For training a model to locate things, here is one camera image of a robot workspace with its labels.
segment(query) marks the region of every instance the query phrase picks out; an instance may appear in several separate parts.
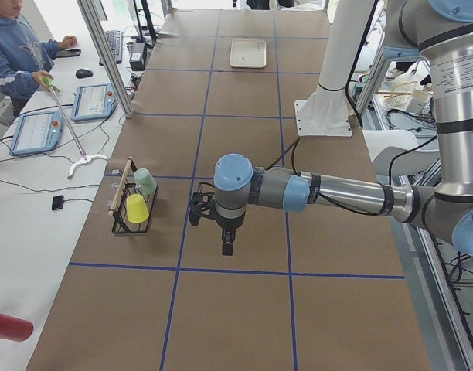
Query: blue sweatshirt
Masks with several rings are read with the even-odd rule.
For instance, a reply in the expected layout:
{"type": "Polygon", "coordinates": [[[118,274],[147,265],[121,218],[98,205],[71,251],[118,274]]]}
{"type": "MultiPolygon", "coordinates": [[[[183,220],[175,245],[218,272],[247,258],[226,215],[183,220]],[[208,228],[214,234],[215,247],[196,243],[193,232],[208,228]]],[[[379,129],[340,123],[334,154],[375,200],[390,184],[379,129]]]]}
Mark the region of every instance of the blue sweatshirt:
{"type": "Polygon", "coordinates": [[[28,100],[39,87],[32,72],[51,70],[59,49],[57,41],[41,43],[23,15],[0,17],[0,91],[28,100]]]}

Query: white table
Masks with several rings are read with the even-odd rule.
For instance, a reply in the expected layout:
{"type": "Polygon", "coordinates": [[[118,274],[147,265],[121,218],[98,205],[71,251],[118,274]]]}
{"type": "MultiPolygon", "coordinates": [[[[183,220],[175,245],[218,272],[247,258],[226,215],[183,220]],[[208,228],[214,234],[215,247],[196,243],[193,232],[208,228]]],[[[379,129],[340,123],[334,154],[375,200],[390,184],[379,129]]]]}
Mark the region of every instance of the white table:
{"type": "MultiPolygon", "coordinates": [[[[55,66],[50,71],[55,84],[61,89],[61,104],[72,104],[79,86],[108,82],[106,71],[99,66],[99,57],[88,32],[80,32],[77,38],[82,54],[55,60],[55,66]],[[92,69],[94,75],[77,79],[75,71],[81,67],[92,69]]],[[[127,85],[131,73],[126,48],[119,70],[127,85]]],[[[23,112],[54,105],[50,93],[38,90],[23,112]]],[[[70,114],[71,109],[66,108],[65,112],[70,114]]],[[[102,125],[110,136],[102,152],[107,156],[113,151],[123,120],[123,111],[118,105],[102,125]]],[[[82,135],[99,123],[93,121],[75,124],[74,127],[77,135],[82,135]]],[[[14,130],[15,124],[6,135],[13,134],[14,130]]],[[[60,144],[71,139],[65,126],[60,144]]],[[[80,138],[88,155],[100,151],[106,140],[107,136],[99,128],[80,138]]],[[[10,158],[8,152],[8,148],[0,144],[0,160],[10,158]]],[[[50,154],[66,156],[73,162],[80,158],[73,141],[50,154]]],[[[0,179],[32,189],[97,185],[103,177],[106,161],[98,159],[88,165],[81,165],[73,178],[67,180],[71,165],[65,158],[45,155],[13,159],[0,162],[0,179]]],[[[1,371],[22,371],[26,368],[91,206],[88,201],[70,201],[64,204],[63,209],[52,211],[52,197],[64,195],[65,200],[92,200],[96,191],[97,187],[92,186],[59,192],[30,192],[0,182],[0,312],[27,319],[34,324],[33,334],[24,342],[0,339],[1,371]]]]}

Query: black mouse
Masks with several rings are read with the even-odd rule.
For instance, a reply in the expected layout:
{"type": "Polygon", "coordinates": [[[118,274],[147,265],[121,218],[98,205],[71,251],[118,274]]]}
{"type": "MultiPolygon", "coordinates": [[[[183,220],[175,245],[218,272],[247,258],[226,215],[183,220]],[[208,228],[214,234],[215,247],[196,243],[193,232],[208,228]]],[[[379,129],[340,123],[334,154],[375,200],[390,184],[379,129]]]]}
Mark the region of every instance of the black mouse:
{"type": "Polygon", "coordinates": [[[91,77],[93,75],[92,70],[88,70],[87,68],[79,68],[75,72],[75,77],[77,79],[83,79],[84,77],[91,77]]]}

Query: person's hand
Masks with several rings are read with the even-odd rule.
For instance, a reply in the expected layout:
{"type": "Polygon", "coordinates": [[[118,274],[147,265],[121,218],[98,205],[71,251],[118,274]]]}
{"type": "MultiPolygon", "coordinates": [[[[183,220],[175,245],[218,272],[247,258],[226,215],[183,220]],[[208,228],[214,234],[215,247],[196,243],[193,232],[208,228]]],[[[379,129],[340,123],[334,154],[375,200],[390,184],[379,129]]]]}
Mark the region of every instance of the person's hand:
{"type": "Polygon", "coordinates": [[[44,83],[43,81],[43,77],[46,76],[46,77],[49,77],[50,79],[53,78],[53,76],[51,75],[51,73],[47,72],[47,71],[43,71],[43,70],[40,70],[40,71],[36,71],[34,73],[32,73],[32,78],[34,79],[35,82],[37,82],[41,87],[43,87],[46,91],[49,91],[49,88],[46,86],[46,84],[44,83]]]}
{"type": "Polygon", "coordinates": [[[77,44],[77,38],[72,35],[67,35],[63,38],[63,41],[60,43],[60,50],[65,50],[77,44]]]}

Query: beige tray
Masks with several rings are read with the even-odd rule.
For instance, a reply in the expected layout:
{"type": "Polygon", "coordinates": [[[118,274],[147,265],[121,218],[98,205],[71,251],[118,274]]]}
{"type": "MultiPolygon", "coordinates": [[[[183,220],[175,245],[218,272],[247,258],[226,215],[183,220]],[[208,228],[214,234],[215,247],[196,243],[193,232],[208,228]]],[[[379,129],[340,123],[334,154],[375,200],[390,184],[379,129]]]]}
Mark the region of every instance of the beige tray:
{"type": "Polygon", "coordinates": [[[231,42],[230,65],[236,68],[264,68],[266,42],[255,39],[235,39],[231,42]]]}

